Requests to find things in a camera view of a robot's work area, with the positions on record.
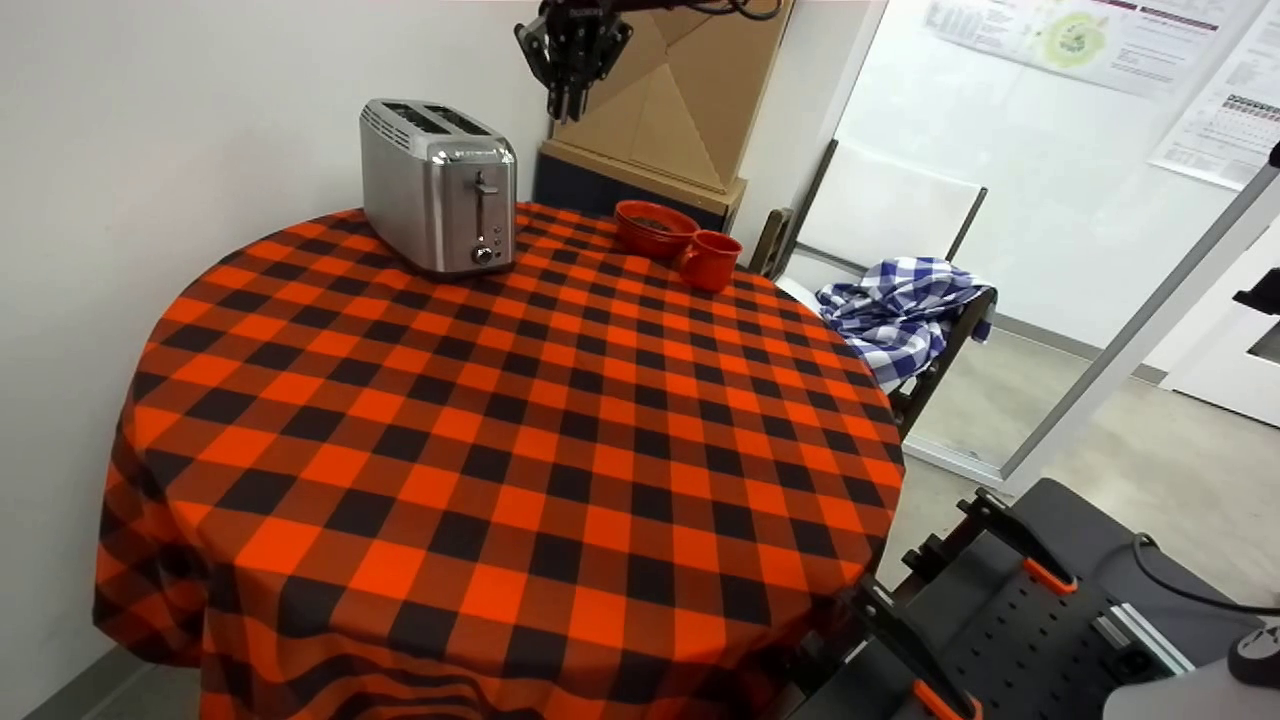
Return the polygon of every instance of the round table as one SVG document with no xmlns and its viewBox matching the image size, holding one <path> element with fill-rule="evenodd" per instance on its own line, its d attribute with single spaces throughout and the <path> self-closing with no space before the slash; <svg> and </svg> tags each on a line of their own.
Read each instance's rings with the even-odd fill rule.
<svg viewBox="0 0 1280 720">
<path fill-rule="evenodd" d="M 898 495 L 869 367 L 765 274 L 692 294 L 522 203 L 433 279 L 360 213 L 263 237 L 126 388 L 97 625 L 205 715 L 744 715 Z"/>
</svg>

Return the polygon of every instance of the toaster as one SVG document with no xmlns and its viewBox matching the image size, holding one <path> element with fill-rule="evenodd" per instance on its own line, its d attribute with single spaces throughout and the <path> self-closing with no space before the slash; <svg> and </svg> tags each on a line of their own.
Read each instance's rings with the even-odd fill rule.
<svg viewBox="0 0 1280 720">
<path fill-rule="evenodd" d="M 368 98 L 360 112 L 363 215 L 433 274 L 512 267 L 516 152 L 443 105 Z"/>
</svg>

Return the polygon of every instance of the blue plaid cloth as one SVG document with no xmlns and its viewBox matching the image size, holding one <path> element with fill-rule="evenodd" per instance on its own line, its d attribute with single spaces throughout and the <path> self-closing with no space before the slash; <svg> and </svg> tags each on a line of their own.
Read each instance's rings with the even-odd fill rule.
<svg viewBox="0 0 1280 720">
<path fill-rule="evenodd" d="M 825 322 L 859 353 L 880 388 L 925 373 L 946 349 L 946 316 L 975 299 L 984 285 L 938 257 L 895 257 L 872 265 L 859 279 L 817 292 Z"/>
</svg>

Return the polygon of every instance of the checkered tablecloth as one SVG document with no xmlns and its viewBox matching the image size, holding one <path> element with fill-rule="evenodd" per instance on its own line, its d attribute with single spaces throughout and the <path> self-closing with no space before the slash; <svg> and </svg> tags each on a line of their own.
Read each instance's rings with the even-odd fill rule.
<svg viewBox="0 0 1280 720">
<path fill-rule="evenodd" d="M 880 553 L 898 434 L 837 333 L 610 220 L 516 226 L 512 273 L 429 279 L 320 215 L 154 322 L 97 625 L 205 715 L 746 715 Z"/>
</svg>

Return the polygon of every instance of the poster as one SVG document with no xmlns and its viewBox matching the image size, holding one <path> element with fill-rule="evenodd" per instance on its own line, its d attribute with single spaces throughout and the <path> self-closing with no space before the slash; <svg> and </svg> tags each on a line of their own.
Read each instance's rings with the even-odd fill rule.
<svg viewBox="0 0 1280 720">
<path fill-rule="evenodd" d="M 1156 164 L 1242 188 L 1280 143 L 1280 4 L 1269 4 L 1173 131 Z"/>
<path fill-rule="evenodd" d="M 1241 26 L 1241 0 L 936 0 L 929 26 L 960 49 L 1130 95 L 1175 88 Z"/>
</svg>

